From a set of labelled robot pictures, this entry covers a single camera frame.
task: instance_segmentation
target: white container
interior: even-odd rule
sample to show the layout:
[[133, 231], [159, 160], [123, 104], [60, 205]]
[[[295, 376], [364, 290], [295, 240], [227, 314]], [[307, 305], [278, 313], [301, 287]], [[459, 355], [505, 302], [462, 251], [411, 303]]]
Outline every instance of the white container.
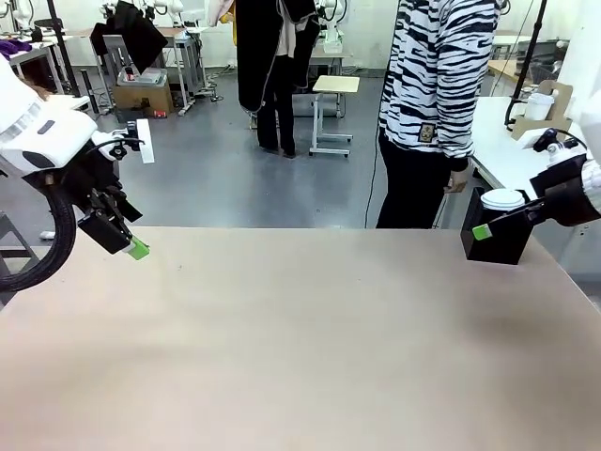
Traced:
[[485, 209], [494, 211], [511, 211], [526, 205], [524, 195], [515, 190], [492, 190], [480, 199]]
[[553, 96], [535, 92], [528, 98], [528, 106], [524, 117], [531, 120], [545, 120], [553, 103], [555, 103]]

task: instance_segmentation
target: person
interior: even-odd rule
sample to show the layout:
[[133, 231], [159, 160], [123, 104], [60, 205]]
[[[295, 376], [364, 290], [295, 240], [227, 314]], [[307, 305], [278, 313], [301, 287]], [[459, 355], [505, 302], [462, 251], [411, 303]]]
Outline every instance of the person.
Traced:
[[[284, 24], [277, 53], [265, 86], [263, 106], [256, 114], [256, 135], [259, 146], [267, 152], [284, 151], [287, 158], [296, 157], [294, 143], [294, 111], [292, 108], [293, 58], [296, 48], [296, 25], [290, 21], [284, 5], [280, 2]], [[275, 112], [280, 123], [280, 146], [278, 147]]]
[[502, 0], [401, 0], [380, 102], [378, 228], [431, 228], [467, 184], [471, 123]]
[[[314, 0], [210, 0], [208, 25], [234, 20], [239, 102], [256, 113], [259, 146], [296, 156], [292, 93], [309, 85], [311, 53], [320, 32]], [[280, 140], [275, 112], [280, 121]]]

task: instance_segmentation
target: white stool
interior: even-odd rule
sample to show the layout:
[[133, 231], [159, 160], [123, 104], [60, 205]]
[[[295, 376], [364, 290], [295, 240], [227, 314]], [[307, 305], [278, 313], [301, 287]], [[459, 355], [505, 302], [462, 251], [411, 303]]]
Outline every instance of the white stool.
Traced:
[[313, 104], [313, 143], [309, 155], [314, 153], [337, 153], [348, 158], [350, 150], [343, 148], [320, 148], [317, 146], [319, 141], [350, 141], [352, 134], [331, 134], [323, 132], [323, 103], [321, 97], [323, 94], [353, 94], [359, 90], [359, 77], [337, 77], [331, 75], [321, 75], [317, 80], [313, 90], [317, 93]]

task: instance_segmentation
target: table leg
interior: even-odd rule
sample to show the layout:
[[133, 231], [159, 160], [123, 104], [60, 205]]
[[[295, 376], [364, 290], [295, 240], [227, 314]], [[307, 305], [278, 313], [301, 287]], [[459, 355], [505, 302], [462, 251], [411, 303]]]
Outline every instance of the table leg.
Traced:
[[442, 222], [440, 228], [448, 229], [451, 228], [451, 220], [453, 219], [453, 213], [455, 212], [455, 206], [457, 204], [457, 197], [459, 194], [446, 194], [446, 202], [444, 204], [444, 212], [442, 213]]
[[309, 151], [309, 156], [313, 156], [314, 150], [317, 149], [317, 134], [319, 128], [319, 101], [321, 98], [321, 94], [316, 95], [316, 99], [313, 102], [313, 140], [311, 145], [311, 150]]
[[65, 94], [65, 91], [63, 90], [63, 84], [60, 83], [60, 78], [58, 77], [56, 66], [54, 65], [51, 47], [46, 48], [46, 60], [48, 61], [48, 65], [50, 66], [50, 73], [53, 75], [54, 84], [56, 85], [56, 91], [58, 91], [58, 94]]
[[94, 58], [96, 59], [96, 68], [98, 69], [98, 75], [100, 77], [100, 83], [102, 84], [102, 90], [104, 94], [106, 94], [106, 99], [109, 102], [109, 109], [113, 109], [113, 100], [111, 99], [111, 93], [109, 92], [109, 87], [106, 85], [106, 80], [104, 80], [104, 72], [102, 71], [102, 64], [100, 63], [99, 56], [94, 54]]
[[190, 107], [192, 106], [188, 103], [188, 94], [186, 93], [186, 85], [184, 83], [184, 74], [181, 70], [181, 65], [179, 64], [179, 54], [177, 53], [177, 43], [174, 42], [174, 54], [176, 55], [176, 65], [177, 65], [177, 74], [179, 75], [179, 88], [181, 90], [181, 97], [184, 101], [184, 107], [179, 111], [180, 116], [184, 116]]

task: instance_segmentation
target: purple cloth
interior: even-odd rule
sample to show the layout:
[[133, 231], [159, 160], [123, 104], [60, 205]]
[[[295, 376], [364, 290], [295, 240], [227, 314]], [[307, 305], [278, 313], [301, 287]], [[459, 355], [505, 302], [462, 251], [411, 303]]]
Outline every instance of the purple cloth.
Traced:
[[33, 47], [28, 42], [21, 42], [18, 39], [0, 40], [0, 54], [8, 61], [12, 54], [18, 52], [29, 52]]

